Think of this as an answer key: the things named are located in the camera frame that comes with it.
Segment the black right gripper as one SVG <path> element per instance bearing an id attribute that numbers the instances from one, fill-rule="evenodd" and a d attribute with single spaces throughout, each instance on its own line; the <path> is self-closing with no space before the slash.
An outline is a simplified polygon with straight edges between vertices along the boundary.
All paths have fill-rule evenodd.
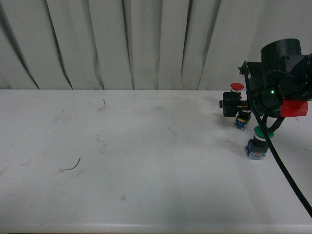
<path id="1" fill-rule="evenodd" d="M 248 83 L 255 109 L 262 116 L 268 112 L 268 108 L 265 107 L 261 97 L 261 92 L 264 89 L 263 67 L 261 62 L 247 62 L 247 67 L 249 71 Z M 235 117 L 239 111 L 251 110 L 249 98 L 242 100 L 241 92 L 224 92 L 219 106 L 223 109 L 223 115 L 225 117 Z"/>

